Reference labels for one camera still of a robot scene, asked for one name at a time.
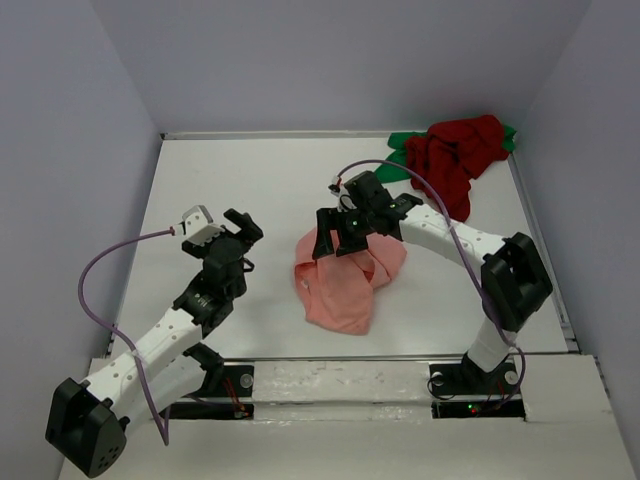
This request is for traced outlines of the pink t shirt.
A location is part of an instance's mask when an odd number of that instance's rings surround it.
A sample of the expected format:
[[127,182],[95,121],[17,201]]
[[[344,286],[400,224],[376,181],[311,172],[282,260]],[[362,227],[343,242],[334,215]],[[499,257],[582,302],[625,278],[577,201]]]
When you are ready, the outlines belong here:
[[293,283],[305,319],[332,332],[365,335],[371,328],[375,291],[399,275],[407,251],[400,241],[373,234],[361,252],[315,260],[316,233],[311,229],[295,248]]

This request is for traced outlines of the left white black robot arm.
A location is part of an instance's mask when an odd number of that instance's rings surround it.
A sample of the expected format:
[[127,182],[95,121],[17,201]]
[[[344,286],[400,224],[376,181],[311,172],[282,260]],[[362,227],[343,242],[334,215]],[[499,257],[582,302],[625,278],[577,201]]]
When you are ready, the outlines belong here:
[[181,248],[201,261],[200,271],[139,340],[109,328],[126,344],[124,353],[80,381],[65,379],[54,390],[45,438],[87,478],[113,466],[128,434],[140,424],[154,420],[166,438],[171,404],[219,388],[224,361],[204,340],[245,294],[245,276],[254,268],[246,255],[263,236],[247,213],[229,209],[224,217],[236,232],[215,223],[202,205],[167,229],[183,237]]

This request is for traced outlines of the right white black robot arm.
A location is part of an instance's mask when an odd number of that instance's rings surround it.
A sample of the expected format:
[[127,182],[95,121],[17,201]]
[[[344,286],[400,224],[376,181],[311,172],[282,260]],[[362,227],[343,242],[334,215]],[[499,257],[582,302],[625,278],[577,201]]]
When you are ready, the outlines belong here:
[[335,180],[330,189],[339,204],[316,212],[313,259],[359,253],[367,249],[371,235],[380,234],[467,270],[485,319],[456,375],[468,390],[486,390],[522,327],[553,291],[534,241],[521,232],[503,237],[477,231],[408,193],[394,197],[371,171],[347,182]]

